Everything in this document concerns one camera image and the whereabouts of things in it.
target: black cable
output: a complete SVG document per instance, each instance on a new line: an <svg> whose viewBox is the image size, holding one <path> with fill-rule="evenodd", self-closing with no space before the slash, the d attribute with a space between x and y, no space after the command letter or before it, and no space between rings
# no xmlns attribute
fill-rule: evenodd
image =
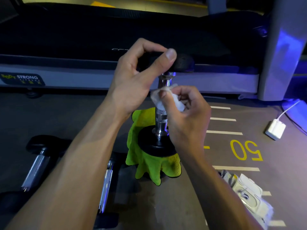
<svg viewBox="0 0 307 230"><path fill-rule="evenodd" d="M289 119L297 128L301 129L301 130L303 131L303 133L305 133L305 135L307 135L307 131L306 131L304 128L302 128L300 125L298 125L297 122L295 122L293 119L291 119L291 118L289 117L289 115L287 114L287 112L285 112L285 115L288 117L288 119Z"/></svg>

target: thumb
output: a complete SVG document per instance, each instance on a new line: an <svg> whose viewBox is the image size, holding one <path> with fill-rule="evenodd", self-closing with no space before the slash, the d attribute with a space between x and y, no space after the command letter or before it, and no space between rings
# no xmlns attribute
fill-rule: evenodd
<svg viewBox="0 0 307 230"><path fill-rule="evenodd" d="M145 69L138 74L140 79L142 79L145 83L152 83L156 77L170 69L176 58L176 51L172 48L168 49L161 56L159 56L148 69Z"/></svg>
<svg viewBox="0 0 307 230"><path fill-rule="evenodd" d="M170 92L162 90L160 91L159 96L167 112L168 117L173 117L174 115L177 115L178 113L180 113L176 107L174 98Z"/></svg>

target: white wipe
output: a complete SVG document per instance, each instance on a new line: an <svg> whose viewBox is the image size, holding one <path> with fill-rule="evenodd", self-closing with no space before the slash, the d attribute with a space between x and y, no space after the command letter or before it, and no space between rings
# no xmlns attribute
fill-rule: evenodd
<svg viewBox="0 0 307 230"><path fill-rule="evenodd" d="M181 101L178 100L178 95L172 93L172 91L171 91L171 89L174 88L175 86L177 86L177 84L174 84L172 86L164 86L160 89L156 89L155 91L151 92L150 98L153 101L153 103L155 104L156 108L158 108L159 110L165 110L165 108L162 104L162 101L159 97L160 90L165 90L165 91L170 92L172 94L177 109L180 112L184 111L185 105Z"/></svg>

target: white power adapter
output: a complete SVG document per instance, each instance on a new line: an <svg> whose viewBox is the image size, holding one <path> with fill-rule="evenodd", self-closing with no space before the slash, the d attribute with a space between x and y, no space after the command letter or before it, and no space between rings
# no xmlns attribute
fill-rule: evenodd
<svg viewBox="0 0 307 230"><path fill-rule="evenodd" d="M274 119L266 130L265 134L274 140L278 140L282 137L285 128L286 125L283 122L279 121L278 119Z"/></svg>

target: person's right hand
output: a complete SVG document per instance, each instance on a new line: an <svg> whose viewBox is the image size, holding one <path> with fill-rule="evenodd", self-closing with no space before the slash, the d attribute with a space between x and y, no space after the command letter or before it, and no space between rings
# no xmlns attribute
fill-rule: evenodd
<svg viewBox="0 0 307 230"><path fill-rule="evenodd" d="M172 89L178 99L185 104L180 112L170 92L159 93L167 112L169 137L176 151L189 152L202 149L211 116L211 107L195 86L176 86Z"/></svg>

